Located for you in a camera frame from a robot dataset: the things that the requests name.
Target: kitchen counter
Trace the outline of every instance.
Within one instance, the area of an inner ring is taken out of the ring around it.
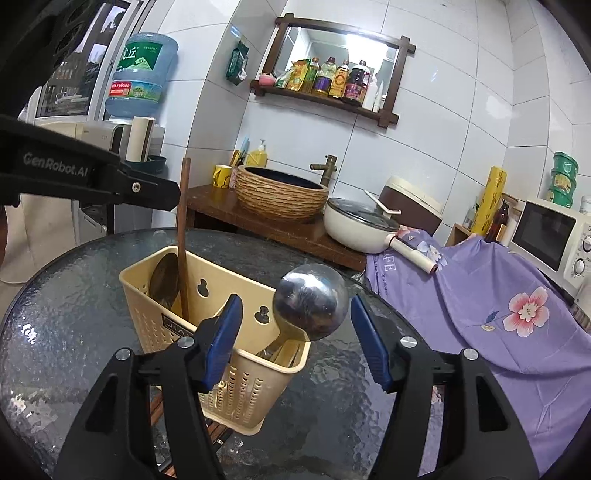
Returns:
[[[189,189],[187,208],[343,267],[359,272],[365,269],[365,254],[332,240],[324,229],[322,214],[301,222],[264,218],[243,208],[234,190],[212,185]],[[195,226],[202,227],[199,219]]]

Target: screw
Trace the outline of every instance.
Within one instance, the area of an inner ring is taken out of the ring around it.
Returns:
[[[193,340],[193,337],[181,337],[177,340],[177,345],[180,348],[189,348],[190,346],[193,346],[194,343],[195,340]]]
[[[418,342],[417,342],[416,338],[409,337],[409,336],[402,337],[400,339],[400,344],[406,348],[415,348],[417,346],[417,343]]]
[[[478,358],[478,351],[474,350],[473,348],[466,348],[464,350],[464,356],[468,360],[476,360]]]
[[[121,350],[117,350],[117,353],[115,354],[115,358],[120,361],[127,360],[130,356],[131,351],[128,348],[122,348]]]

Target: soap dispenser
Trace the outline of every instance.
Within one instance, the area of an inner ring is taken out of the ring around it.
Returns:
[[[246,156],[247,167],[266,167],[267,166],[267,150],[265,148],[265,141],[261,139],[261,145],[256,150],[251,151]]]

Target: bottle label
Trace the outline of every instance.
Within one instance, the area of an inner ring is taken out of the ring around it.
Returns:
[[[110,98],[128,97],[143,98],[144,100],[153,100],[158,102],[162,94],[162,87],[155,83],[137,82],[135,80],[115,80],[111,83],[109,91]]]
[[[136,41],[125,46],[116,72],[122,70],[154,70],[162,44],[152,41]]]

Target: paper towel roll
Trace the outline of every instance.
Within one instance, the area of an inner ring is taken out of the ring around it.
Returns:
[[[152,128],[154,118],[149,116],[135,116],[131,122],[131,132],[129,133],[129,144],[125,159],[127,161],[141,162],[148,158],[150,141],[152,140]]]

